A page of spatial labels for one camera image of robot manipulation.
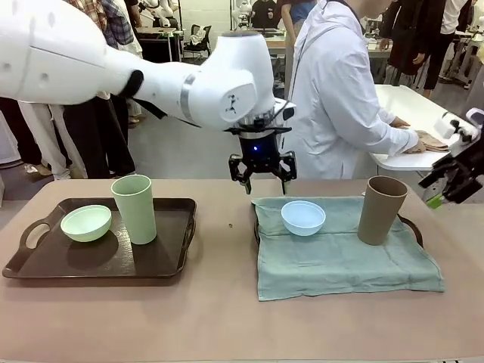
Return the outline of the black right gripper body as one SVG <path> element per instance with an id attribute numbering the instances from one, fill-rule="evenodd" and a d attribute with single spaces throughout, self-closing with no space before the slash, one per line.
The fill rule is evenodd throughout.
<path id="1" fill-rule="evenodd" d="M 451 147 L 455 167 L 446 173 L 447 196 L 453 203 L 463 203 L 483 188 L 483 129 L 465 142 L 464 137 Z"/>

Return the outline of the person's right hand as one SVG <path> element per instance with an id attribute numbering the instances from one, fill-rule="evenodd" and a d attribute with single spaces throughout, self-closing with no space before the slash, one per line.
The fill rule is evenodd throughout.
<path id="1" fill-rule="evenodd" d="M 417 130 L 418 142 L 415 145 L 417 152 L 424 152 L 427 149 L 427 142 L 431 140 L 432 136 L 425 131 Z"/>

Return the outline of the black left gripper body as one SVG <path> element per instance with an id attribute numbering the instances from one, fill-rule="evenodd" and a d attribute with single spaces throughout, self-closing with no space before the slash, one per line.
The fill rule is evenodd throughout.
<path id="1" fill-rule="evenodd" d="M 275 134 L 255 139 L 240 138 L 239 141 L 242 160 L 245 166 L 253 169 L 278 167 L 281 156 Z"/>

